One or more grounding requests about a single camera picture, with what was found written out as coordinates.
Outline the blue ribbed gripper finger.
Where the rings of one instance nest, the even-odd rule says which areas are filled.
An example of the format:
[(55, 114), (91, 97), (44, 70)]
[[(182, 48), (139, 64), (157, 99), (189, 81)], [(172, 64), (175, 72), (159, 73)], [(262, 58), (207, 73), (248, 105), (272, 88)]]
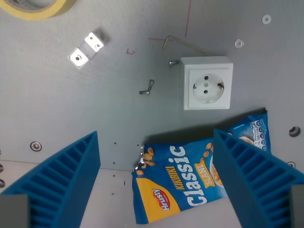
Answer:
[(97, 132), (24, 174), (2, 195), (27, 195), (32, 228), (78, 228), (100, 169)]
[(213, 164), (241, 226), (290, 228), (290, 190), (303, 184), (303, 173), (219, 129), (213, 145)]

